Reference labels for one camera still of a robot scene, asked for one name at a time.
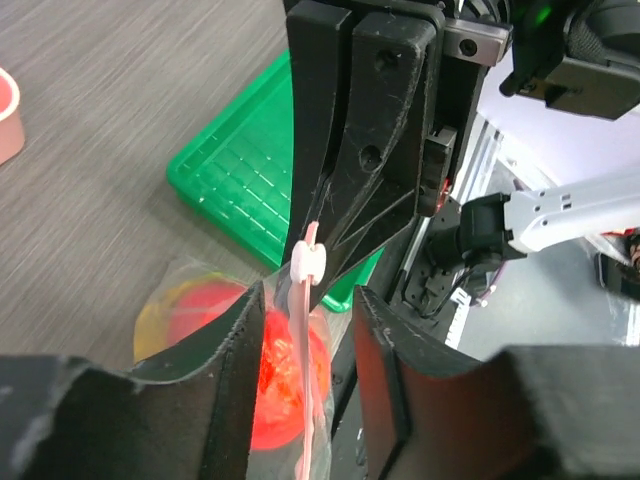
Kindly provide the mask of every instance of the transparent plastic bag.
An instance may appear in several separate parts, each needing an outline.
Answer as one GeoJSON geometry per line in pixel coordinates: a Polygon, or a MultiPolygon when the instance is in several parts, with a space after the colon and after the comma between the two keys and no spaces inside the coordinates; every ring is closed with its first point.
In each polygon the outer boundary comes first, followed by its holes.
{"type": "MultiPolygon", "coordinates": [[[[278,279],[287,276],[288,266],[263,280],[267,313],[246,476],[251,480],[299,478],[296,468],[303,452],[305,426],[301,370],[289,331],[288,310],[274,306],[278,279]]],[[[215,321],[246,289],[242,282],[196,260],[172,262],[136,321],[134,361],[155,355],[215,321]]],[[[331,466],[333,397],[331,340],[322,307],[309,315],[309,347],[311,371],[315,372],[323,407],[315,412],[309,479],[326,480],[331,466]]]]}

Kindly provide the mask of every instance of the pink cup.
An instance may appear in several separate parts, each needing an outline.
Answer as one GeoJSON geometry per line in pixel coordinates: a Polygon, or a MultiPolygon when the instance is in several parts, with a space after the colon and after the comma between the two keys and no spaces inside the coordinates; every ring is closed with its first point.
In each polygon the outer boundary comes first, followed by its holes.
{"type": "Polygon", "coordinates": [[[20,90],[16,81],[0,68],[0,165],[24,146],[20,120],[20,90]]]}

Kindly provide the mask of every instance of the orange object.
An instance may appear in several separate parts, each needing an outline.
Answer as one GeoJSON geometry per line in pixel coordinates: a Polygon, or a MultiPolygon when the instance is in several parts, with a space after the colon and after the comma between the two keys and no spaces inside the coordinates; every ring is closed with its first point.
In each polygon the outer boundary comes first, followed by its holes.
{"type": "MultiPolygon", "coordinates": [[[[183,293],[172,308],[167,347],[215,320],[245,291],[239,284],[212,279],[183,293]]],[[[288,322],[284,313],[267,308],[251,438],[253,450],[282,447],[304,431],[301,372],[293,357],[288,322]]],[[[329,351],[313,328],[309,329],[309,345],[320,394],[325,400],[331,381],[329,351]]]]}
{"type": "Polygon", "coordinates": [[[24,146],[20,119],[20,90],[15,80],[0,68],[0,165],[24,146]]]}

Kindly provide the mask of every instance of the green plastic tray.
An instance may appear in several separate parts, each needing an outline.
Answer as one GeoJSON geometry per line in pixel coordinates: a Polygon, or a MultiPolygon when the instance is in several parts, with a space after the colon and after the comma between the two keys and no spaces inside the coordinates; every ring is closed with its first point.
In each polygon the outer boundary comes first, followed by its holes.
{"type": "MultiPolygon", "coordinates": [[[[179,196],[272,269],[289,226],[293,103],[288,53],[282,54],[167,168],[179,196]]],[[[369,280],[382,252],[338,282],[323,299],[351,308],[353,287],[369,280]]]]}

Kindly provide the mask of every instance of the gray wood grain surface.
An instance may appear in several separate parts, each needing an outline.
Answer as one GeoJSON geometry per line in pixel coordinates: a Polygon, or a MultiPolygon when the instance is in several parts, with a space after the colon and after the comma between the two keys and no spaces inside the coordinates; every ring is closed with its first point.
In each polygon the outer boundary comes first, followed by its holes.
{"type": "Polygon", "coordinates": [[[174,195],[168,161],[285,46],[279,0],[4,0],[26,149],[0,167],[0,353],[132,361],[170,261],[266,272],[174,195]]]}

